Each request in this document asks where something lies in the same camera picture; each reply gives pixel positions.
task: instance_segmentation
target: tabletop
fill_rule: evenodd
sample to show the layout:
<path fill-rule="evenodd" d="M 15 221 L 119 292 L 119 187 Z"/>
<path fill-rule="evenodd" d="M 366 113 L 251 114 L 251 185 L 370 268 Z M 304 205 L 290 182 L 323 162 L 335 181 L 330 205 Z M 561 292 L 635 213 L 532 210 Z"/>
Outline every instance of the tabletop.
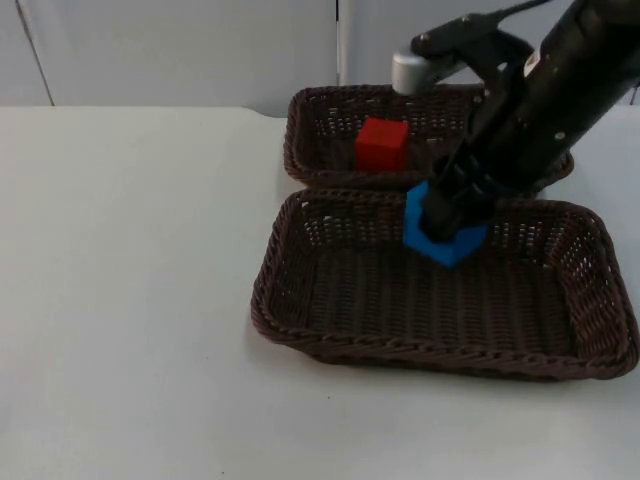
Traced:
<path fill-rule="evenodd" d="M 636 478 L 640 369 L 529 384 L 328 366 L 249 298 L 285 121 L 0 109 L 0 479 Z M 599 213 L 638 310 L 640 109 L 546 195 Z"/>

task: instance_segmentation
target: blue hexagonal block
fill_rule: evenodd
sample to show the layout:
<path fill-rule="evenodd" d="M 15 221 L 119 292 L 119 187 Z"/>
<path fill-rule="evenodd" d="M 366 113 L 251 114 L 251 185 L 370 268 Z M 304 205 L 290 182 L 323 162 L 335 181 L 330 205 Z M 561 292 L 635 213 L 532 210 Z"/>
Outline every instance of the blue hexagonal block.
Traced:
<path fill-rule="evenodd" d="M 487 226 L 462 228 L 453 242 L 435 243 L 420 229 L 422 206 L 420 201 L 429 192 L 429 184 L 423 182 L 407 192 L 407 206 L 404 212 L 404 244 L 437 262 L 453 267 L 460 260 L 474 252 L 487 237 Z"/>

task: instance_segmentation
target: red block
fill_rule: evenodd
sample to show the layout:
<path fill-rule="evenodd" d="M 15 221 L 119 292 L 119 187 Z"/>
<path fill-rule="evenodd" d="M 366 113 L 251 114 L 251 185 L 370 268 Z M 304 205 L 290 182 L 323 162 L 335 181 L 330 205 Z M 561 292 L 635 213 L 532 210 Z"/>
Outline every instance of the red block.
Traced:
<path fill-rule="evenodd" d="M 356 138 L 356 170 L 399 172 L 407 167 L 409 125 L 368 118 Z"/>

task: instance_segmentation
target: white wall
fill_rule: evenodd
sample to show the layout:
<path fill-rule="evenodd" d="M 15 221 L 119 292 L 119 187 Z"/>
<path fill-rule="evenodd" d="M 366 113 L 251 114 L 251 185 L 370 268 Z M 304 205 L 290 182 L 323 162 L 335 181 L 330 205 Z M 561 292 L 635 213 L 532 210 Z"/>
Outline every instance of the white wall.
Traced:
<path fill-rule="evenodd" d="M 340 0 L 340 82 L 390 83 L 391 56 L 411 38 L 465 13 L 522 0 Z M 505 20 L 502 28 L 538 45 L 572 0 L 555 0 Z M 452 81 L 476 82 L 469 70 Z M 627 96 L 623 103 L 629 103 Z"/>
<path fill-rule="evenodd" d="M 0 0 L 0 105 L 49 105 L 13 0 Z"/>
<path fill-rule="evenodd" d="M 21 1 L 56 105 L 284 115 L 298 89 L 336 82 L 334 0 Z"/>

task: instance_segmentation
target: brown wicker basket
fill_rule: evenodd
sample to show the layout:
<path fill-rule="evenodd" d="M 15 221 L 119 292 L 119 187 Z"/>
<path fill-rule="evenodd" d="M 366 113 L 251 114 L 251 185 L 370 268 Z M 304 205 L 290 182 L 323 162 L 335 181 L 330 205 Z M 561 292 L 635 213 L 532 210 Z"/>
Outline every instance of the brown wicker basket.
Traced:
<path fill-rule="evenodd" d="M 431 175 L 433 162 L 456 146 L 474 98 L 482 94 L 478 85 L 441 85 L 414 97 L 396 95 L 390 86 L 302 90 L 289 106 L 285 169 L 310 187 L 407 190 Z M 367 117 L 409 122 L 407 171 L 354 171 L 355 138 Z M 567 154 L 535 191 L 572 170 Z"/>
<path fill-rule="evenodd" d="M 307 190 L 275 222 L 255 327 L 332 363 L 608 379 L 638 361 L 611 239 L 591 211 L 518 200 L 447 269 L 402 245 L 405 195 Z"/>

